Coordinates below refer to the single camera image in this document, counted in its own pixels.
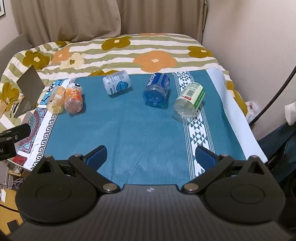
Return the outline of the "clear cup green label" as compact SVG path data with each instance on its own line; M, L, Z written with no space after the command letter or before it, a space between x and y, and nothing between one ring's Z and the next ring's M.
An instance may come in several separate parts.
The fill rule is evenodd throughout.
M179 122L190 123L204 96L205 90L202 85L196 82L189 83L175 100L173 117Z

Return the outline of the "clear cup orange label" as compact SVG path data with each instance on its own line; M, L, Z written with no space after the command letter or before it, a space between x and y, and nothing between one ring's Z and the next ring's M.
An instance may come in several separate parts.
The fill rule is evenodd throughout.
M79 113L83 107L82 86L71 83L66 88L64 107L70 114Z

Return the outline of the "clear cup yellow label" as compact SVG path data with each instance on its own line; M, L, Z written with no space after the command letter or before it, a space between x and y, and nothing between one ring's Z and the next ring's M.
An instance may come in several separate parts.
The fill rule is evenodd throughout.
M47 109L50 113L62 113L65 101L65 92L66 89L62 86L54 87L47 103Z

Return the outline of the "white blue labelled cup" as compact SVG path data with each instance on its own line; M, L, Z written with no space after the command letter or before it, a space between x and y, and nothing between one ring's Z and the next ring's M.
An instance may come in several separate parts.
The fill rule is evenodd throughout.
M103 77L103 85L108 95L113 95L131 87L130 77L123 70Z

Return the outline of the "blue transparent plastic cup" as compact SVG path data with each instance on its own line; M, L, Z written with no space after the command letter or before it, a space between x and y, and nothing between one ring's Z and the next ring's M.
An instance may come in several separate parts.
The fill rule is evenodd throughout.
M146 105L156 108L166 108L168 102L168 92L170 78L163 73L154 73L143 92L143 99Z

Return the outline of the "white board under towel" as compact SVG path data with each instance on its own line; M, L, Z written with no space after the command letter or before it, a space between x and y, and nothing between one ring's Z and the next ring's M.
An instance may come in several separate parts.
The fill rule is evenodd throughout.
M215 67L207 69L206 72L211 78L215 89L220 96L224 113L241 146L244 156L249 158L250 156L256 155L263 163L266 163L268 161L266 155L255 139L243 112L226 88L224 74L220 69Z

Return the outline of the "blue patterned towel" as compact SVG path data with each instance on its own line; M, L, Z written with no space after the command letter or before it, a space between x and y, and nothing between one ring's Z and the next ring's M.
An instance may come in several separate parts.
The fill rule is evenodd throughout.
M143 100L148 74L131 75L131 88L113 96L107 94L100 76L55 81L52 87L81 85L81 112L52 115L46 109L51 94L47 91L29 120L31 135L20 143L14 161L32 170L44 155L63 160L104 145L107 160L95 169L118 185L183 185L214 164L195 156L198 146L245 159L208 72L175 72L169 78L165 109ZM174 119L174 102L190 82L201 84L205 97L192 121L181 123Z

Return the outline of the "dark blue fabric item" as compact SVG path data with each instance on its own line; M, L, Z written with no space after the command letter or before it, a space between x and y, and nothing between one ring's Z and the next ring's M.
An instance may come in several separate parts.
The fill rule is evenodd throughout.
M278 183L295 171L295 125L284 123L258 141Z

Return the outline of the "white crumpled plastic bag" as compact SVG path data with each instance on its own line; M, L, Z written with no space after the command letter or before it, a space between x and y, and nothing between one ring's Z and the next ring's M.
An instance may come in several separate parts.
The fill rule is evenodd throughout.
M245 102L245 104L247 105L246 119L247 122L250 124L251 121L258 115L258 106L253 101L247 101Z

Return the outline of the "wooden side table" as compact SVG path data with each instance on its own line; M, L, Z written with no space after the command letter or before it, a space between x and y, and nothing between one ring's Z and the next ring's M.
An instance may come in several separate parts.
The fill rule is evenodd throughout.
M1 188L1 231L5 235L9 235L8 223L16 221L18 225L23 224L23 220L18 212L15 202L16 191Z

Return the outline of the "white tissue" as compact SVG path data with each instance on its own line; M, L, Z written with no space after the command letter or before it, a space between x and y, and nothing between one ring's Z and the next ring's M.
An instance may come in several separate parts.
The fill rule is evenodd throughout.
M296 122L296 102L285 105L285 119L289 126L293 126Z

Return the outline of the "grey open laptop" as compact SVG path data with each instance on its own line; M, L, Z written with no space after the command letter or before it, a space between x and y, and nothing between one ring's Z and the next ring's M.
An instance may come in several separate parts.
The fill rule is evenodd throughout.
M32 65L16 83L23 94L23 99L20 104L16 105L14 117L18 118L22 114L26 114L28 111L35 108L45 85Z

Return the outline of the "floral striped bed quilt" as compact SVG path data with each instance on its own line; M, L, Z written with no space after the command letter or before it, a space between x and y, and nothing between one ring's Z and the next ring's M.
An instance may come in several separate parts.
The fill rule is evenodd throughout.
M13 54L1 74L1 130L21 124L15 117L23 93L19 78L34 67L49 87L58 79L104 76L124 70L128 74L177 72L221 68L212 52L181 34L142 33L78 43L56 41Z

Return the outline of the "beige curtain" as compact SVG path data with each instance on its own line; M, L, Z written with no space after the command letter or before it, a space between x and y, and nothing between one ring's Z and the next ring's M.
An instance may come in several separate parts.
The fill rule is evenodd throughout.
M206 1L11 1L29 43L82 42L124 34L177 33L202 40Z

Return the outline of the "picture frame on wall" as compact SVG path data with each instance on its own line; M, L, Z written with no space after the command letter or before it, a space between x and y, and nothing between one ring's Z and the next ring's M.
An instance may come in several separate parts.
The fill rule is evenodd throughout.
M4 0L0 0L0 17L4 16L5 14Z

